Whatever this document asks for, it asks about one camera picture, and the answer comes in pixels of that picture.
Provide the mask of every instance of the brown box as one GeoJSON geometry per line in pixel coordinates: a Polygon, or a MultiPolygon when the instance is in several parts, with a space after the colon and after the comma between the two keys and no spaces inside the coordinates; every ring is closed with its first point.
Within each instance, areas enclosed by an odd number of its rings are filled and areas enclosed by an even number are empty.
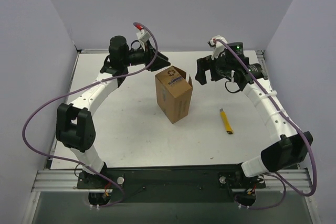
{"type": "Polygon", "coordinates": [[[171,66],[155,76],[156,100],[172,123],[188,115],[193,84],[186,72],[171,66]]]}

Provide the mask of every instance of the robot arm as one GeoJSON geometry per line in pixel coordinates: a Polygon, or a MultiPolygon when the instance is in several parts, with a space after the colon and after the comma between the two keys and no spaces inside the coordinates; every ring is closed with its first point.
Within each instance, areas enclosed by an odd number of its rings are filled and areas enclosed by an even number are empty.
{"type": "MultiPolygon", "coordinates": [[[[105,164],[93,145],[96,131],[92,116],[106,97],[120,87],[125,77],[109,81],[105,79],[128,74],[128,66],[139,64],[147,66],[155,55],[155,50],[149,42],[148,32],[141,27],[139,30],[137,36],[141,48],[129,49],[126,39],[122,36],[111,38],[109,55],[94,81],[94,83],[100,83],[86,90],[70,104],[63,103],[57,109],[56,139],[68,147],[79,161],[98,172],[101,172],[105,164]]],[[[158,52],[156,60],[148,70],[157,71],[167,66],[170,66],[168,58],[158,52]]],[[[86,167],[83,167],[83,170],[93,174],[86,167]]]]}
{"type": "MultiPolygon", "coordinates": [[[[212,81],[225,78],[236,82],[240,91],[250,99],[258,111],[270,134],[270,146],[264,149],[257,157],[242,163],[241,167],[245,176],[254,177],[266,172],[276,172],[285,167],[302,162],[307,154],[307,148],[297,131],[280,115],[280,112],[283,112],[287,116],[286,111],[277,99],[277,92],[271,87],[261,65],[257,63],[249,64],[249,59],[244,56],[243,43],[235,42],[228,44],[247,66],[249,72],[252,73],[258,82],[266,89],[268,94],[265,94],[260,89],[241,66],[240,62],[238,62],[227,49],[223,50],[222,47],[217,45],[220,44],[216,43],[216,39],[219,37],[220,36],[213,37],[209,41],[209,45],[214,47],[212,55],[197,60],[197,74],[195,79],[202,85],[206,84],[205,71],[210,70],[212,81]],[[271,96],[275,100],[280,110],[275,108],[268,99],[268,96],[271,96]]],[[[305,132],[304,135],[309,144],[311,144],[311,134],[305,132]]]]}

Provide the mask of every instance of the white work surface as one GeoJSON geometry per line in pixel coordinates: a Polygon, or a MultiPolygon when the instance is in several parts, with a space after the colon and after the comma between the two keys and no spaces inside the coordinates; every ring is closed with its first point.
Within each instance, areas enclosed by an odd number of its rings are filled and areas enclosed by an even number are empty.
{"type": "MultiPolygon", "coordinates": [[[[196,60],[210,52],[163,52],[172,65],[190,74],[193,94],[189,115],[172,124],[156,103],[155,74],[144,71],[127,77],[93,116],[95,147],[108,167],[236,164],[260,154],[270,145],[266,127],[250,100],[241,92],[230,94],[225,80],[200,85],[195,79],[196,60]],[[233,135],[224,129],[219,114],[226,112],[233,135]]],[[[107,54],[80,54],[71,91],[92,83],[107,54]]],[[[254,51],[246,51],[250,63],[257,63],[254,51]]],[[[129,67],[129,72],[141,66],[129,67]]],[[[235,84],[228,83],[231,90],[235,84]]],[[[80,93],[69,98],[69,102],[80,93]]],[[[74,158],[62,143],[55,155],[74,158]]],[[[76,164],[54,159],[51,169],[74,168],[76,164]]]]}

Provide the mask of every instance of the yellow utility knife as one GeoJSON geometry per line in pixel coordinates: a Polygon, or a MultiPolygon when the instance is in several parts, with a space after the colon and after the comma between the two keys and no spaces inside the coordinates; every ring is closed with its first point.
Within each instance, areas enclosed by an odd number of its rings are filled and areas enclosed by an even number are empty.
{"type": "Polygon", "coordinates": [[[222,120],[223,120],[223,123],[224,123],[224,127],[225,127],[225,130],[226,130],[227,134],[232,135],[233,134],[233,130],[232,130],[230,124],[229,124],[229,121],[227,120],[227,117],[226,117],[226,114],[225,114],[224,110],[220,109],[219,112],[221,114],[221,117],[222,117],[222,120]]]}

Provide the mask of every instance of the white wall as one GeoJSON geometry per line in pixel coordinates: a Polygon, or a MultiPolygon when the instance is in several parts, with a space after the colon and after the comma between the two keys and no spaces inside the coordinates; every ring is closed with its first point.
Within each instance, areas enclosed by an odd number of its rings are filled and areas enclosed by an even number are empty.
{"type": "Polygon", "coordinates": [[[134,21],[153,30],[161,50],[208,50],[218,34],[265,49],[292,0],[51,0],[79,49],[135,39],[134,21]]]}
{"type": "Polygon", "coordinates": [[[336,0],[293,0],[266,49],[280,100],[314,137],[316,199],[323,223],[334,223],[336,218],[335,41],[336,0]]]}
{"type": "MultiPolygon", "coordinates": [[[[20,223],[44,164],[24,145],[21,129],[39,105],[68,89],[76,50],[50,0],[0,0],[0,7],[0,222],[20,223]]],[[[56,107],[28,129],[40,150],[52,142],[56,107]]]]}

